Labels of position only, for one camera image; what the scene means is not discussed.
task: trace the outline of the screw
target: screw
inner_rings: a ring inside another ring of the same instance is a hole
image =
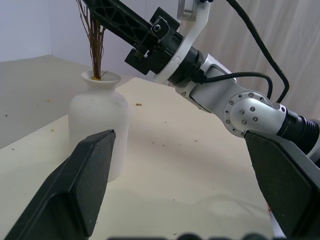
[[[161,31],[161,26],[159,24],[154,25],[153,30],[158,33]]]

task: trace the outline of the table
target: table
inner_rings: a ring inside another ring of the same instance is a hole
[[[174,88],[134,78],[117,91],[131,110],[126,165],[107,185],[91,240],[273,235],[243,139]],[[67,115],[0,149],[0,239],[68,154]]]

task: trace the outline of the white vase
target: white vase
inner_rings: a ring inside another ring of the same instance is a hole
[[[121,77],[107,72],[101,80],[92,80],[93,72],[83,72],[82,79],[87,89],[77,94],[69,106],[69,143],[71,152],[87,136],[115,130],[108,182],[122,172],[129,130],[129,108],[126,99],[116,92]]]

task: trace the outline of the black cable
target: black cable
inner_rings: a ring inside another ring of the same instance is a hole
[[[274,71],[279,75],[281,80],[283,81],[284,84],[284,90],[281,93],[279,99],[276,101],[277,103],[281,103],[281,101],[285,98],[287,92],[289,91],[289,82],[286,77],[286,75],[282,72],[280,67],[277,65],[277,63],[274,61],[272,56],[270,55],[268,49],[266,48],[264,42],[261,40],[261,37],[253,24],[253,22],[250,20],[249,16],[246,14],[246,12],[242,9],[242,7],[237,3],[236,0],[226,0],[230,6],[238,13],[238,15],[242,18],[244,21],[245,25],[249,29],[250,33],[252,34],[255,42],[258,44],[259,48],[261,49],[263,55],[267,59],[267,61],[270,63]]]
[[[274,85],[272,83],[271,78],[261,72],[243,71],[243,72],[235,72],[235,73],[225,74],[225,75],[221,75],[221,76],[209,77],[203,82],[203,84],[214,83],[214,82],[219,82],[222,80],[233,79],[233,78],[242,78],[242,77],[258,77],[258,78],[265,79],[268,82],[268,92],[266,94],[266,97],[268,99],[271,98],[271,94],[272,94],[272,90],[273,90]]]

